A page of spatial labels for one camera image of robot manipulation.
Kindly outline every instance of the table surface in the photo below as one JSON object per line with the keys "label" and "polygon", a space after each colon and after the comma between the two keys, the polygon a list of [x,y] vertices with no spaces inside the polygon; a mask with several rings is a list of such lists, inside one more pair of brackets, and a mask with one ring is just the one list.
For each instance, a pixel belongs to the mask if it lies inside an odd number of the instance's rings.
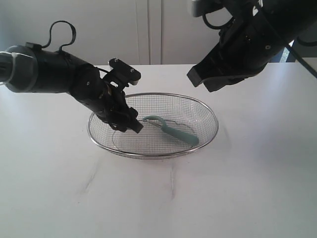
{"label": "table surface", "polygon": [[96,146],[66,94],[0,87],[0,237],[316,237],[317,80],[276,63],[209,93],[190,67],[135,66],[126,90],[191,96],[218,117],[211,144],[164,161]]}

